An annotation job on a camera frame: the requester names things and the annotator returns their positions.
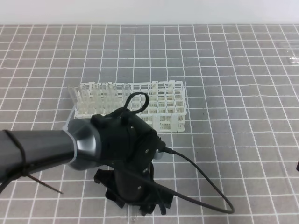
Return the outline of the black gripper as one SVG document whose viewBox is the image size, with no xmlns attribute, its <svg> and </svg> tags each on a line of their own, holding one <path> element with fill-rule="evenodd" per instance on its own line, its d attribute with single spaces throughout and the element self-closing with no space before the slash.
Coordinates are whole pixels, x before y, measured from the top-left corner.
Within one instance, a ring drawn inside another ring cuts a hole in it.
<svg viewBox="0 0 299 224">
<path fill-rule="evenodd" d="M 140 205 L 141 215 L 152 214 L 158 205 L 161 215 L 167 214 L 171 207 L 173 194 L 170 189 L 159 187 L 154 181 L 152 161 L 140 164 L 118 161 L 97 162 L 97 165 L 107 165 L 113 170 L 98 169 L 94 182 L 106 187 L 105 197 L 115 202 L 120 208 L 125 204 Z"/>
</svg>

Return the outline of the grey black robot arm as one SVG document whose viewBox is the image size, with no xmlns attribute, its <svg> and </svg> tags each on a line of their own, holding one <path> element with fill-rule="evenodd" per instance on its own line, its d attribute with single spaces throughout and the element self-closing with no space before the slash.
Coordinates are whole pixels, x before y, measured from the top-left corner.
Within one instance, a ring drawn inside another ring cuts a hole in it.
<svg viewBox="0 0 299 224">
<path fill-rule="evenodd" d="M 142 215 L 171 207 L 173 194 L 154 181 L 152 160 L 165 149 L 156 131 L 131 111 L 74 119 L 64 130 L 0 132 L 0 188 L 22 176 L 62 164 L 97 168 L 94 181 L 119 207 L 138 206 Z"/>
</svg>

